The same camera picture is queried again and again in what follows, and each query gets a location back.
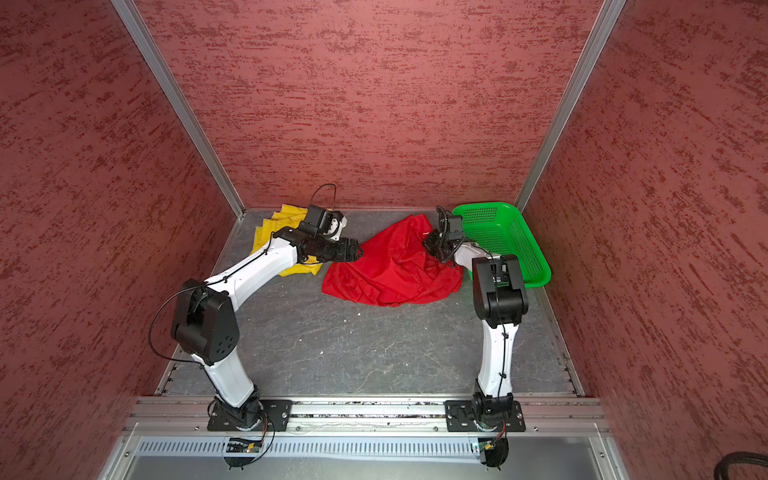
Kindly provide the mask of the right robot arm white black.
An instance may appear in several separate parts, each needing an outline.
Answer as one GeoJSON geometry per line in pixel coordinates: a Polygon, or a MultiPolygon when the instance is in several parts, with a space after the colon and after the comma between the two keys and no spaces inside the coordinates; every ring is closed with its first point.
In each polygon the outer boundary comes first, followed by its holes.
{"type": "Polygon", "coordinates": [[[471,272],[473,305],[483,333],[482,358],[472,398],[473,421],[501,436],[519,420],[511,381],[513,343],[529,300],[518,258],[492,253],[479,244],[438,229],[423,244],[441,262],[471,272]]]}

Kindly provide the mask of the yellow shorts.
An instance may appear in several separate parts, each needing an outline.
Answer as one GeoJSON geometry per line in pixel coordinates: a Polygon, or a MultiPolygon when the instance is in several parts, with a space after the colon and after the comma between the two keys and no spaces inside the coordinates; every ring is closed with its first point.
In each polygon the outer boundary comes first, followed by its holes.
{"type": "MultiPolygon", "coordinates": [[[[269,253],[272,253],[276,246],[277,249],[280,249],[284,240],[276,237],[275,234],[284,228],[298,228],[300,222],[306,219],[307,214],[307,208],[284,204],[278,212],[264,219],[261,225],[256,227],[251,254],[258,253],[268,244],[270,244],[269,253]]],[[[317,275],[321,270],[321,266],[322,264],[315,257],[310,256],[308,260],[299,261],[289,268],[282,270],[279,275],[281,277],[300,274],[317,275]]]]}

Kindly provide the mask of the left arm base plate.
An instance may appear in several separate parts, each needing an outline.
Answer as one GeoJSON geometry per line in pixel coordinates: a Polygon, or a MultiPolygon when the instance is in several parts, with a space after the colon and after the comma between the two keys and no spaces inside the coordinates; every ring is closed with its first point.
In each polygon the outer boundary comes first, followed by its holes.
{"type": "Polygon", "coordinates": [[[207,430],[211,432],[257,432],[287,428],[293,403],[290,400],[260,400],[234,408],[219,398],[208,405],[207,430]]]}

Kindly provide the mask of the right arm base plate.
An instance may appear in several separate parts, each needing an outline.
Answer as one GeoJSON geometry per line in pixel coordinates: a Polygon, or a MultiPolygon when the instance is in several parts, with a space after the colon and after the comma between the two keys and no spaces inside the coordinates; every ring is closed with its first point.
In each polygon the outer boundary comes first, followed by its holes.
{"type": "Polygon", "coordinates": [[[521,404],[512,397],[444,402],[449,432],[519,433],[526,431],[521,404]]]}

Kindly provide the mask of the red shorts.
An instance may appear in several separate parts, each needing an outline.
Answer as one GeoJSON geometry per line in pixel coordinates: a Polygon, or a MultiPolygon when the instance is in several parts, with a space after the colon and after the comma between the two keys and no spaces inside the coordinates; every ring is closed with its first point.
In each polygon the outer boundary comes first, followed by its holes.
{"type": "Polygon", "coordinates": [[[458,292],[462,269],[438,261],[423,245],[431,231],[424,214],[410,215],[387,227],[362,245],[359,260],[331,264],[322,292],[379,307],[429,304],[458,292]]]}

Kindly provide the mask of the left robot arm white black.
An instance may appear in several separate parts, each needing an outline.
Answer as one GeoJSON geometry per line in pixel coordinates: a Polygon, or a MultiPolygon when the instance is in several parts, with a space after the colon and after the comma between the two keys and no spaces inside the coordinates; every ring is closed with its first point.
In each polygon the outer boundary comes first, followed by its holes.
{"type": "Polygon", "coordinates": [[[207,410],[208,430],[265,433],[285,429],[278,415],[263,405],[238,353],[237,311],[245,301],[282,271],[311,257],[321,263],[348,263],[362,256],[359,241],[337,232],[284,227],[229,269],[203,281],[187,280],[161,304],[158,313],[176,302],[170,334],[187,355],[181,362],[202,369],[214,387],[207,410]]]}

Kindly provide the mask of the green plastic basket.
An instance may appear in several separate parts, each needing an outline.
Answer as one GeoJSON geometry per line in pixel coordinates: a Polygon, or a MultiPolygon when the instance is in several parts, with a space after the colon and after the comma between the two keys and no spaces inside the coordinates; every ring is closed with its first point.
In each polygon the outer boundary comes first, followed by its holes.
{"type": "Polygon", "coordinates": [[[522,213],[504,202],[484,202],[455,207],[466,236],[498,255],[514,254],[520,263],[527,288],[544,287],[551,269],[522,213]]]}

